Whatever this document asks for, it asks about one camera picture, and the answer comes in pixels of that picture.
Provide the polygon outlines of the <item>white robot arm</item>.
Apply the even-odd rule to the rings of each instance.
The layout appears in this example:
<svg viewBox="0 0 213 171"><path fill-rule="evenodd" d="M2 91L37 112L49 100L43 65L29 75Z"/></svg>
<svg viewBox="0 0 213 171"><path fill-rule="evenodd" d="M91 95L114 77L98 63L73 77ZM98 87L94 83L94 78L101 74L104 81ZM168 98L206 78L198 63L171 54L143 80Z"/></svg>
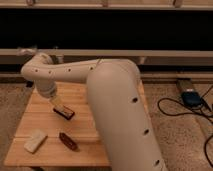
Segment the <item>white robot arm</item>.
<svg viewBox="0 0 213 171"><path fill-rule="evenodd" d="M45 98L56 95L57 82L84 83L87 102L112 171L168 171L145 111L140 71L129 59L95 59L55 64L38 53L21 68Z"/></svg>

